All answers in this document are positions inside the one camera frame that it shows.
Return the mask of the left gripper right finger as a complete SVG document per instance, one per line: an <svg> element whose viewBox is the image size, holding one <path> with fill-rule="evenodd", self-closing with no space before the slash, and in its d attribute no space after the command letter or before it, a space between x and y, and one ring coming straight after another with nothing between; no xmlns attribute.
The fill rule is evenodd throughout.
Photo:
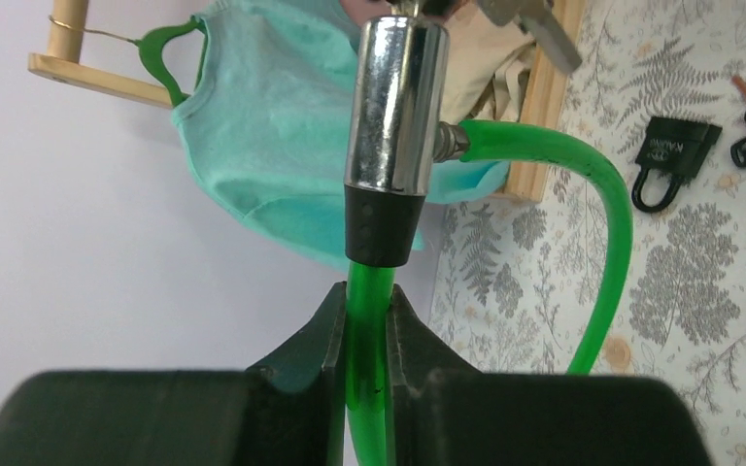
<svg viewBox="0 0 746 466"><path fill-rule="evenodd" d="M633 376L482 372L416 315L386 316L390 465L708 465L681 398Z"/></svg>

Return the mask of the small silver cable-lock key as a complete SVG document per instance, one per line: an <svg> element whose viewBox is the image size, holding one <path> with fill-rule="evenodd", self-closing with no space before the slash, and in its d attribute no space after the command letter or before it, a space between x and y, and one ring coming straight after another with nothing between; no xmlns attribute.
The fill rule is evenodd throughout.
<svg viewBox="0 0 746 466"><path fill-rule="evenodd" d="M583 59L548 1L478 0L476 4L496 26L517 22L564 75L570 75L581 67Z"/></svg>

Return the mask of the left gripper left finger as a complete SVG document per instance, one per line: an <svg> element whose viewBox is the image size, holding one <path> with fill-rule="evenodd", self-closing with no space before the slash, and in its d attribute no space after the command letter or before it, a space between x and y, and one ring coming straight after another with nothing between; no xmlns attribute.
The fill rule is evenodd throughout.
<svg viewBox="0 0 746 466"><path fill-rule="evenodd" d="M0 408L0 465L338 465L345 299L244 370L34 375Z"/></svg>

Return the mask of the green cable lock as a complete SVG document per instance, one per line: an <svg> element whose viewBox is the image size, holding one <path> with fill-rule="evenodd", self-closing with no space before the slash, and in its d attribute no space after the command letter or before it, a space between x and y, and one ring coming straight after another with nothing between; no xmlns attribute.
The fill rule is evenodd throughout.
<svg viewBox="0 0 746 466"><path fill-rule="evenodd" d="M419 16L389 15L362 28L345 172L348 343L346 406L356 459L387 464L386 316L394 275L410 255L429 181L449 36ZM597 300L569 364L587 374L618 309L632 246L625 184L592 146L520 123L467 120L453 128L464 162L543 162L583 176L606 211L607 252Z"/></svg>

